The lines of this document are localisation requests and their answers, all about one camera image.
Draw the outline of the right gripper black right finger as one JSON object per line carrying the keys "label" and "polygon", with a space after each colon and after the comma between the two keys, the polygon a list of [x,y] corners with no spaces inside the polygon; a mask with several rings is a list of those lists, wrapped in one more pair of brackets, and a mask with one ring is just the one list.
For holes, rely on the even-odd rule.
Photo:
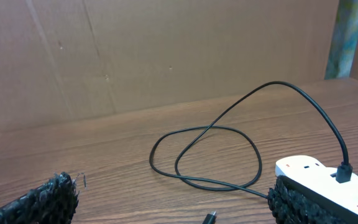
{"label": "right gripper black right finger", "polygon": [[358,223],[356,212],[284,175],[269,189],[267,201],[277,223]]}

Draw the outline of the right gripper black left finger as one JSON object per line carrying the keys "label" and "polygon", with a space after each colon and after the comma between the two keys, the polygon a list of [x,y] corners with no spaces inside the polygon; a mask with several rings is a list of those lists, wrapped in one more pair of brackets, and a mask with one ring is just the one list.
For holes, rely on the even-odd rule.
{"label": "right gripper black left finger", "polygon": [[78,206],[76,180],[62,172],[0,207],[0,224],[70,224]]}

